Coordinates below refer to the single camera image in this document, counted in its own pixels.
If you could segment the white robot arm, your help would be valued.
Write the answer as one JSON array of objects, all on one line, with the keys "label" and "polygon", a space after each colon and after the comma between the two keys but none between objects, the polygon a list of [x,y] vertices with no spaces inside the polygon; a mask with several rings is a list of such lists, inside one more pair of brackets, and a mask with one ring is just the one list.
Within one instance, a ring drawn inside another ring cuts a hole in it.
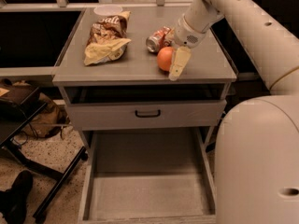
[{"label": "white robot arm", "polygon": [[257,78],[235,84],[215,149],[216,224],[299,224],[299,0],[193,0],[178,20],[170,78],[217,27]]}]

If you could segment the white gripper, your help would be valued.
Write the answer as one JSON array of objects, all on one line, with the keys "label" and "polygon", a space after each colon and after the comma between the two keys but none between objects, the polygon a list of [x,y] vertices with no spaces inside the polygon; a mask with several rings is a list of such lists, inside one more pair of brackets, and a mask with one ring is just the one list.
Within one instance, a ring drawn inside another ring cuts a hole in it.
[{"label": "white gripper", "polygon": [[171,81],[176,81],[182,74],[185,66],[187,65],[189,59],[192,56],[190,49],[198,46],[202,40],[205,38],[205,33],[199,33],[195,31],[182,15],[178,22],[176,23],[174,30],[171,29],[164,36],[164,46],[169,47],[172,42],[178,46],[183,46],[175,49],[172,55],[172,62],[169,68],[169,79]]}]

